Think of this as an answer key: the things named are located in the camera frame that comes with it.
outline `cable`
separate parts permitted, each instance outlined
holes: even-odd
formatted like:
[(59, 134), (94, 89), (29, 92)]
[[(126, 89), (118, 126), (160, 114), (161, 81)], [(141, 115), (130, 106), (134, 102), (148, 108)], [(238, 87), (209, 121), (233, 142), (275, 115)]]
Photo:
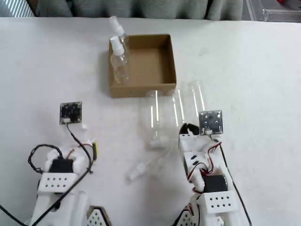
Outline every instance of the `cable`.
[[(90, 144), (83, 144), (83, 146), (86, 146), (86, 145), (87, 145), (87, 146), (90, 146), (91, 148), (93, 148), (93, 146), (90, 145)], [(72, 150), (68, 153), (66, 159), (69, 159), (70, 155), (71, 155), (74, 151), (75, 151), (75, 149), (72, 149)]]
[(206, 167), (206, 169), (202, 169), (202, 170), (203, 170), (203, 172), (201, 171), (202, 174), (208, 175), (208, 174), (211, 174), (211, 173), (213, 172), (214, 165), (213, 165), (213, 161), (212, 161), (212, 159), (211, 159), (211, 157), (210, 157), (209, 152), (210, 152), (213, 148), (214, 148), (214, 150), (213, 150), (213, 152), (214, 152), (214, 151), (216, 150), (216, 148), (217, 148), (218, 146), (220, 146), (220, 145), (221, 145), (221, 142), (218, 142), (217, 144), (215, 144), (215, 145), (213, 145), (212, 147), (210, 147), (210, 148), (208, 149), (208, 151), (207, 151), (207, 154), (208, 154), (208, 157), (209, 157), (209, 162), (210, 162), (210, 164), (211, 164), (211, 170), (208, 171), (208, 167), (206, 166), (206, 164), (203, 163), (203, 162), (199, 162), (199, 163), (197, 163), (197, 164), (193, 167), (193, 169), (191, 170), (191, 172), (188, 174), (188, 176), (187, 176), (187, 180), (188, 180), (188, 181), (190, 181), (190, 179), (191, 179), (191, 177), (192, 177), (192, 174), (193, 174), (194, 170), (195, 170), (196, 167), (197, 167), (198, 165), (200, 165), (200, 164), (203, 164), (203, 165)]
[(33, 150), (31, 151), (31, 153), (30, 153), (30, 155), (29, 155), (29, 157), (28, 157), (28, 163), (30, 164), (30, 166), (33, 168), (34, 171), (36, 171), (37, 173), (42, 174), (44, 171), (43, 171), (40, 167), (39, 167), (39, 168), (36, 168), (36, 167), (34, 166), (34, 164), (32, 163), (32, 157), (33, 157), (33, 155), (35, 154), (35, 152), (36, 152), (40, 147), (50, 147), (50, 148), (52, 148), (52, 149), (57, 150), (57, 152), (59, 153), (59, 157), (60, 157), (60, 158), (63, 158), (63, 154), (62, 154), (61, 150), (60, 150), (58, 147), (54, 146), (54, 145), (46, 145), (46, 144), (42, 144), (42, 145), (38, 145), (38, 146), (36, 146), (35, 148), (33, 148)]
[(66, 124), (67, 129), (69, 130), (71, 136), (73, 137), (73, 139), (80, 145), (80, 147), (84, 150), (84, 152), (86, 153), (88, 160), (89, 160), (89, 166), (87, 168), (87, 170), (84, 172), (83, 175), (81, 175), (75, 182), (74, 184), (64, 193), (62, 194), (62, 196), (56, 200), (55, 203), (53, 203), (33, 224), (32, 226), (36, 226), (55, 206), (57, 206), (65, 197), (67, 194), (70, 193), (70, 191), (87, 175), (87, 173), (89, 173), (91, 171), (93, 162), (91, 160), (91, 156), (89, 154), (89, 152), (86, 150), (86, 148), (84, 147), (84, 145), (75, 137), (75, 135), (71, 132), (71, 130), (69, 129), (68, 123)]
[(20, 220), (18, 220), (17, 218), (15, 218), (10, 212), (8, 212), (3, 206), (0, 205), (0, 209), (6, 214), (8, 215), (11, 219), (13, 219), (15, 222), (17, 222), (19, 225), (21, 226), (28, 226), (26, 224), (23, 224)]
[(231, 175), (231, 173), (230, 173), (230, 170), (229, 170), (229, 168), (228, 168), (227, 161), (226, 161), (226, 157), (225, 157), (224, 151), (223, 151), (223, 149), (222, 149), (222, 145), (220, 145), (220, 150), (221, 150), (221, 153), (222, 153), (222, 158), (223, 158), (223, 160), (224, 160), (224, 163), (225, 163), (225, 165), (226, 165), (226, 167), (227, 167), (227, 170), (228, 170), (228, 172), (229, 172), (229, 174), (230, 174), (230, 177), (231, 177), (231, 179), (232, 179), (232, 182), (233, 182), (233, 186), (234, 186), (234, 188), (235, 188), (235, 191), (236, 191), (236, 193), (237, 193), (237, 195), (238, 195), (238, 197), (239, 197), (239, 200), (240, 200), (240, 202), (241, 202), (241, 204), (242, 204), (242, 206), (243, 206), (243, 209), (244, 209), (246, 218), (248, 219), (249, 226), (252, 226), (252, 222), (251, 222), (250, 216), (249, 216), (249, 214), (248, 214), (248, 211), (246, 210), (246, 206), (245, 206), (245, 204), (244, 204), (244, 201), (243, 201), (243, 199), (242, 199), (241, 196), (240, 196), (240, 193), (239, 193), (239, 191), (238, 191), (238, 188), (236, 187), (236, 184), (234, 183), (233, 177), (232, 177), (232, 175)]

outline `white 3d-printed part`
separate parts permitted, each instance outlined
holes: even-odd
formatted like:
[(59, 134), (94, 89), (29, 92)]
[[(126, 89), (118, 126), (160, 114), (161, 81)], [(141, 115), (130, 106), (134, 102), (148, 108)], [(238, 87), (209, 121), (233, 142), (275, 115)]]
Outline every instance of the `white 3d-printed part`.
[(193, 226), (194, 222), (189, 211), (184, 211), (177, 223), (177, 226)]
[(199, 204), (207, 214), (238, 210), (234, 191), (204, 193), (199, 199)]
[(64, 193), (76, 181), (75, 173), (43, 173), (39, 184), (39, 192)]
[(107, 226), (100, 210), (93, 210), (88, 218), (87, 226)]
[(224, 221), (221, 217), (216, 217), (216, 226), (224, 226)]

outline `white bracket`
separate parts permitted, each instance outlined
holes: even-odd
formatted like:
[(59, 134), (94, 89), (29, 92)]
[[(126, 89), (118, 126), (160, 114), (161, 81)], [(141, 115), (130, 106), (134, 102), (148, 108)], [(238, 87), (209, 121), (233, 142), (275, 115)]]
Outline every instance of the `white bracket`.
[(76, 181), (75, 173), (43, 173), (38, 192), (64, 193)]

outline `red wire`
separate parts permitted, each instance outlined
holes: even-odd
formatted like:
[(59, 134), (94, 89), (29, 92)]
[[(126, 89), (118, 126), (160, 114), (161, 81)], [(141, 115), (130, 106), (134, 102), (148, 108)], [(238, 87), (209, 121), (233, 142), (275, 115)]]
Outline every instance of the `red wire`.
[[(87, 145), (87, 146), (90, 146), (91, 148), (93, 148), (93, 146), (92, 145), (90, 145), (90, 144), (83, 144), (83, 145)], [(68, 153), (68, 155), (67, 155), (67, 159), (69, 159), (69, 157), (70, 157), (70, 155), (74, 152), (75, 150), (74, 149), (72, 149), (69, 153)]]
[(202, 173), (202, 171), (201, 171), (201, 173), (202, 173), (203, 175), (209, 175), (209, 174), (211, 174), (211, 173), (213, 172), (214, 164), (213, 164), (213, 161), (212, 161), (212, 159), (211, 159), (211, 157), (210, 157), (209, 152), (210, 152), (210, 150), (213, 149), (213, 148), (214, 148), (214, 151), (215, 151), (215, 149), (216, 149), (218, 146), (220, 146), (220, 145), (221, 145), (221, 141), (218, 142), (217, 144), (215, 144), (214, 146), (210, 147), (210, 148), (208, 149), (208, 151), (207, 151), (207, 154), (208, 154), (208, 157), (209, 157), (209, 161), (210, 161), (210, 164), (211, 164), (211, 170), (208, 171), (208, 167), (206, 166), (206, 164), (203, 163), (203, 162), (199, 162), (198, 164), (196, 164), (196, 165), (193, 167), (193, 169), (191, 170), (191, 172), (190, 172), (189, 175), (187, 176), (187, 180), (188, 180), (188, 181), (190, 181), (190, 179), (191, 179), (191, 177), (192, 177), (192, 174), (193, 174), (195, 168), (196, 168), (198, 165), (200, 165), (200, 164), (205, 165), (206, 170), (207, 170), (207, 173), (206, 173), (206, 172), (203, 172), (203, 173)]

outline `black wire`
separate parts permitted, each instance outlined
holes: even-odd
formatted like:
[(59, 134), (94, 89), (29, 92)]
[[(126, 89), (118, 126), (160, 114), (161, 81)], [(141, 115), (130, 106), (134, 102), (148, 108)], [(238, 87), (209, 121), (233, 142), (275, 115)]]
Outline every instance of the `black wire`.
[(21, 226), (28, 226), (26, 224), (23, 224), (20, 220), (18, 220), (17, 218), (15, 218), (10, 212), (8, 212), (3, 206), (0, 205), (0, 209), (6, 214), (8, 215), (10, 218), (12, 218), (15, 222), (17, 222), (19, 225)]
[(46, 145), (46, 144), (42, 144), (42, 145), (38, 145), (38, 146), (36, 146), (35, 148), (33, 148), (33, 150), (30, 152), (30, 155), (29, 155), (29, 157), (28, 157), (28, 163), (30, 164), (30, 166), (33, 168), (34, 171), (36, 171), (37, 173), (42, 174), (44, 171), (43, 171), (41, 168), (36, 168), (36, 167), (34, 166), (34, 164), (32, 163), (32, 157), (33, 157), (33, 155), (35, 154), (35, 152), (36, 152), (40, 147), (50, 147), (50, 148), (52, 148), (52, 149), (57, 150), (57, 152), (58, 152), (59, 155), (60, 155), (60, 158), (63, 158), (63, 154), (62, 154), (61, 150), (60, 150), (58, 147), (54, 146), (54, 145)]
[[(30, 166), (33, 168), (34, 171), (36, 171), (37, 173), (42, 174), (43, 170), (41, 168), (36, 168), (34, 166), (34, 164), (32, 163), (32, 157), (35, 154), (35, 152), (40, 148), (40, 147), (50, 147), (52, 149), (57, 150), (57, 152), (59, 153), (60, 158), (63, 158), (63, 154), (61, 152), (61, 150), (54, 146), (54, 145), (47, 145), (47, 144), (41, 144), (36, 146), (35, 148), (33, 148), (33, 150), (31, 151), (29, 157), (28, 157), (28, 163), (30, 164)], [(20, 220), (18, 220), (17, 218), (15, 218), (10, 212), (8, 212), (2, 205), (0, 205), (0, 210), (2, 210), (6, 215), (8, 215), (11, 219), (13, 219), (15, 222), (17, 222), (19, 225), (22, 226), (27, 226), (26, 224), (22, 223)]]
[(231, 173), (230, 173), (230, 170), (229, 170), (229, 168), (228, 168), (227, 161), (226, 161), (226, 157), (225, 157), (224, 151), (223, 151), (223, 149), (222, 149), (222, 145), (220, 145), (220, 149), (221, 149), (221, 153), (222, 153), (222, 158), (224, 159), (225, 165), (226, 165), (227, 170), (228, 170), (228, 172), (229, 172), (229, 174), (230, 174), (230, 177), (231, 177), (231, 179), (232, 179), (233, 186), (234, 186), (234, 188), (235, 188), (235, 190), (236, 190), (236, 193), (237, 193), (237, 195), (238, 195), (238, 197), (239, 197), (239, 200), (240, 200), (240, 202), (241, 202), (241, 204), (242, 204), (242, 206), (243, 206), (243, 208), (244, 208), (244, 212), (245, 212), (246, 218), (248, 219), (249, 225), (252, 226), (252, 222), (251, 222), (251, 219), (250, 219), (250, 217), (249, 217), (248, 211), (246, 210), (246, 206), (245, 206), (245, 204), (244, 204), (244, 201), (243, 201), (243, 199), (242, 199), (241, 196), (240, 196), (240, 193), (239, 193), (239, 191), (238, 191), (238, 188), (236, 187), (236, 184), (234, 183), (233, 177), (232, 177), (232, 175), (231, 175)]
[(87, 175), (87, 173), (89, 173), (91, 171), (92, 168), (92, 160), (91, 160), (91, 156), (89, 154), (89, 152), (86, 150), (86, 148), (83, 146), (83, 144), (75, 137), (75, 135), (71, 132), (71, 130), (69, 129), (68, 123), (66, 124), (67, 129), (69, 130), (71, 136), (73, 137), (73, 139), (80, 145), (80, 147), (85, 151), (88, 159), (89, 159), (89, 166), (87, 168), (87, 170), (84, 172), (84, 174), (82, 176), (80, 176), (77, 181), (74, 182), (74, 184), (64, 193), (62, 194), (62, 196), (56, 200), (55, 203), (53, 203), (33, 224), (32, 226), (36, 226), (55, 206), (57, 206), (65, 197), (67, 194), (70, 193), (70, 191)]

